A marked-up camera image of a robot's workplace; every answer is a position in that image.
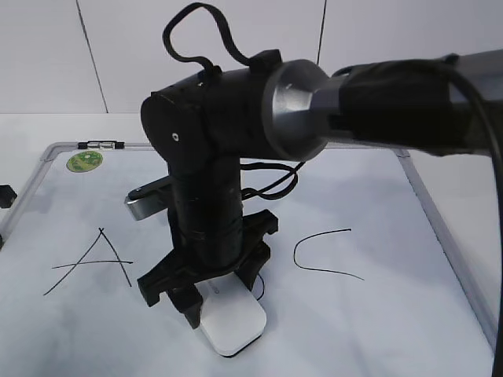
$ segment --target whiteboard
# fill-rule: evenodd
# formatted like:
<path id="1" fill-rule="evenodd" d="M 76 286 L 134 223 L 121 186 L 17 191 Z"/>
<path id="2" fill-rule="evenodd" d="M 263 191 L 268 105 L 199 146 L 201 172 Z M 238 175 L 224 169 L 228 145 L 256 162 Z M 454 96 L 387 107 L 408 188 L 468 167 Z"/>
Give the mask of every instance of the whiteboard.
<path id="1" fill-rule="evenodd" d="M 489 375 L 493 355 L 402 167 L 387 150 L 325 150 L 285 199 L 264 208 L 280 231 L 266 237 L 263 336 L 232 359 L 217 355 L 162 295 L 147 307 L 135 280 L 170 249 L 165 213 L 135 222 L 133 188 L 166 174 L 153 151 L 103 152 L 75 174 L 62 152 L 0 252 L 0 371 L 10 376 L 467 376 Z M 276 177 L 250 172 L 244 185 Z M 117 263 L 78 265 L 98 235 Z M 298 262 L 365 279 L 305 271 Z M 113 259 L 101 238 L 86 260 Z M 258 282 L 254 293 L 260 294 Z"/>

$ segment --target black object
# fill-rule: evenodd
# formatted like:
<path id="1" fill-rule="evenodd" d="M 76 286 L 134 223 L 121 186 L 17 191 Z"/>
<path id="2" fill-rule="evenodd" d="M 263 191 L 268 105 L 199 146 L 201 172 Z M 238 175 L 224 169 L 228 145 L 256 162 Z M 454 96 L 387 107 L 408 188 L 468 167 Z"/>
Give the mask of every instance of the black object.
<path id="1" fill-rule="evenodd" d="M 170 186 L 174 185 L 173 180 L 162 178 L 143 186 L 140 192 L 130 192 L 129 199 L 156 195 L 159 201 L 167 205 L 174 247 L 161 262 L 138 279 L 138 286 L 148 306 L 154 306 L 159 301 L 160 294 L 166 292 L 174 307 L 185 315 L 192 328 L 197 328 L 203 298 L 194 284 L 235 272 L 251 291 L 260 269 L 270 258 L 270 249 L 263 242 L 263 236 L 277 231 L 277 218 L 268 210 L 243 217 L 240 228 L 242 242 L 237 249 L 238 253 L 231 263 L 219 265 L 218 262 L 222 260 L 215 252 L 221 250 L 220 242 L 226 240 L 226 236 L 210 242 L 214 248 L 207 250 L 206 254 L 201 254 L 201 250 L 197 249 L 198 243 L 187 243 L 179 227 L 180 217 L 172 197 L 174 190 Z M 208 255 L 213 255 L 215 260 L 207 259 Z"/>
<path id="2" fill-rule="evenodd" d="M 173 27 L 198 8 L 211 13 L 227 51 L 249 69 L 222 72 L 207 58 L 181 57 L 173 50 Z M 503 227 L 503 50 L 363 64 L 329 78 L 308 60 L 283 63 L 277 50 L 244 57 L 225 17 L 214 6 L 201 3 L 183 9 L 168 24 L 163 40 L 174 59 L 204 67 L 152 93 L 141 108 L 147 137 L 168 162 L 173 178 L 174 208 L 168 214 L 174 249 L 183 252 L 171 258 L 188 260 L 199 277 L 245 263 L 241 259 L 245 220 L 236 195 L 239 158 L 303 162 L 315 157 L 328 141 L 417 148 L 438 156 L 490 150 Z M 287 175 L 296 180 L 298 167 L 293 170 Z M 267 199 L 259 195 L 265 191 L 245 191 L 242 199 Z M 197 311 L 197 295 L 192 290 L 186 295 L 193 299 L 180 303 L 180 308 Z M 503 375 L 501 326 L 496 375 Z"/>
<path id="3" fill-rule="evenodd" d="M 0 185 L 0 208 L 10 208 L 16 198 L 17 194 L 12 187 L 9 185 Z"/>
<path id="4" fill-rule="evenodd" d="M 222 73 L 206 58 L 184 58 L 173 50 L 171 30 L 200 7 L 217 20 L 231 55 L 250 69 Z M 141 106 L 145 133 L 167 161 L 170 177 L 131 192 L 129 199 L 141 199 L 152 192 L 161 198 L 158 201 L 168 207 L 174 250 L 138 279 L 138 285 L 149 306 L 166 291 L 196 327 L 202 299 L 194 291 L 195 283 L 235 272 L 251 289 L 270 257 L 263 236 L 277 231 L 277 219 L 269 211 L 243 217 L 242 199 L 281 198 L 296 185 L 299 168 L 261 166 L 287 170 L 287 176 L 294 177 L 292 183 L 274 194 L 264 193 L 267 189 L 241 193 L 240 157 L 280 158 L 270 147 L 260 115 L 267 80 L 281 64 L 278 50 L 244 57 L 233 44 L 223 15 L 200 3 L 183 9 L 166 27 L 163 40 L 173 58 L 201 63 L 204 71 L 152 93 Z"/>
<path id="5" fill-rule="evenodd" d="M 88 149 L 88 148 L 107 148 L 107 149 L 124 149 L 123 141 L 116 140 L 89 140 L 80 141 L 77 144 L 77 149 Z"/>

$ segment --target wire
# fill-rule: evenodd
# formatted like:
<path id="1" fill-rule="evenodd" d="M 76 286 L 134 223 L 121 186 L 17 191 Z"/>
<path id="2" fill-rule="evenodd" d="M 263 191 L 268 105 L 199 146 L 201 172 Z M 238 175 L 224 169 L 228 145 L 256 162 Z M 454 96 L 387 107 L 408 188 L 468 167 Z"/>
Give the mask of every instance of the wire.
<path id="1" fill-rule="evenodd" d="M 285 196 L 287 196 L 292 190 L 297 186 L 299 183 L 299 176 L 298 172 L 301 167 L 303 167 L 306 163 L 301 162 L 298 163 L 295 167 L 290 167 L 288 165 L 284 165 L 283 163 L 245 163 L 241 164 L 241 170 L 243 171 L 251 171 L 251 170 L 286 170 L 288 171 L 287 174 L 285 174 L 283 177 L 277 179 L 270 185 L 261 188 L 260 190 L 256 190 L 254 188 L 243 188 L 241 190 L 241 199 L 242 200 L 247 200 L 251 199 L 255 196 L 258 196 L 262 199 L 265 200 L 277 200 L 277 199 L 282 199 Z M 283 188 L 282 190 L 278 192 L 273 192 L 270 194 L 267 194 L 266 192 L 270 191 L 271 189 L 276 188 L 279 186 L 281 183 L 289 179 L 290 177 L 293 177 L 292 181 L 287 185 L 287 187 Z"/>
<path id="2" fill-rule="evenodd" d="M 297 254 L 297 248 L 299 247 L 299 245 L 304 242 L 304 241 L 307 241 L 307 240 L 310 240 L 311 238 L 314 238 L 314 237 L 318 237 L 318 236 L 324 236 L 325 234 L 331 234 L 331 233 L 338 233 L 338 232 L 350 232 L 351 231 L 351 228 L 347 228 L 347 229 L 337 229 L 337 230 L 329 230 L 328 232 L 320 232 L 320 233 L 316 233 L 316 234 L 313 234 L 311 236 L 308 236 L 306 238 L 302 238 L 296 245 L 295 247 L 293 248 L 293 262 L 296 264 L 297 267 L 299 267 L 300 269 L 306 269 L 306 270 L 309 270 L 309 271 L 318 271 L 318 272 L 321 272 L 321 273 L 338 273 L 340 275 L 347 275 L 347 276 L 352 276 L 352 277 L 355 277 L 359 280 L 365 280 L 363 278 L 361 278 L 360 276 L 356 276 L 356 275 L 353 275 L 352 273 L 344 273 L 342 271 L 335 271 L 334 269 L 318 269 L 318 268 L 314 268 L 314 267 L 306 267 L 304 265 L 300 265 L 298 262 L 297 262 L 297 259 L 296 259 L 296 254 Z"/>
<path id="3" fill-rule="evenodd" d="M 325 30 L 325 18 L 327 15 L 327 1 L 323 3 L 323 15 L 321 16 L 320 37 L 318 39 L 318 53 L 316 55 L 316 64 L 320 65 L 321 42 L 323 41 L 323 31 Z"/>

